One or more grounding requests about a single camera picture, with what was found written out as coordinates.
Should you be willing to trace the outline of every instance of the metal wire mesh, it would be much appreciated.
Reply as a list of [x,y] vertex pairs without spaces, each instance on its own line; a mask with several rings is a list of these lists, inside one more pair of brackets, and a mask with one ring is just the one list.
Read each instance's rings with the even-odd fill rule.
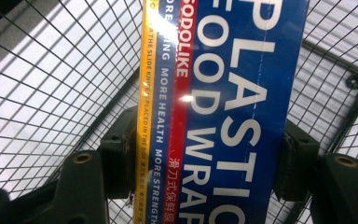
[[[71,152],[96,149],[137,104],[142,1],[23,1],[0,13],[0,188],[12,199],[59,175]],[[335,149],[358,105],[358,1],[310,1],[288,118]],[[339,152],[358,158],[358,120]],[[311,223],[303,204],[271,194],[267,223]],[[125,201],[112,223],[130,223]]]

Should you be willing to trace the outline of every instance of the yellow stripe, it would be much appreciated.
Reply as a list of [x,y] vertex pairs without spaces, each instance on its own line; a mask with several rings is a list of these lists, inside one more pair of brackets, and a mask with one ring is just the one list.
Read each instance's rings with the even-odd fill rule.
[[157,43],[157,32],[153,29],[153,17],[151,15],[156,14],[158,14],[158,0],[144,0],[141,77],[139,83],[136,191],[133,220],[133,223],[136,224],[145,223],[146,217],[147,175],[149,170],[150,131]]

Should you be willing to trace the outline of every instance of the wire basket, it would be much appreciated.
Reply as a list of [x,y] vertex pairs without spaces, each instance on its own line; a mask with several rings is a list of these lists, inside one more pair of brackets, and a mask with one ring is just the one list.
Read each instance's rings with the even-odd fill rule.
[[[15,199],[96,149],[138,102],[142,1],[19,1],[0,6],[0,188]],[[358,1],[310,1],[288,118],[320,154],[358,158]],[[267,223],[312,223],[308,203],[271,194]],[[124,200],[111,223],[131,223]]]

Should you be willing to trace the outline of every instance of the packaging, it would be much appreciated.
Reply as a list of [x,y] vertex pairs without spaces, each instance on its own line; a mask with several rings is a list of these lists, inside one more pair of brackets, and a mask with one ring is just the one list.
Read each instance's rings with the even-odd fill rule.
[[264,223],[306,0],[145,0],[134,223]]

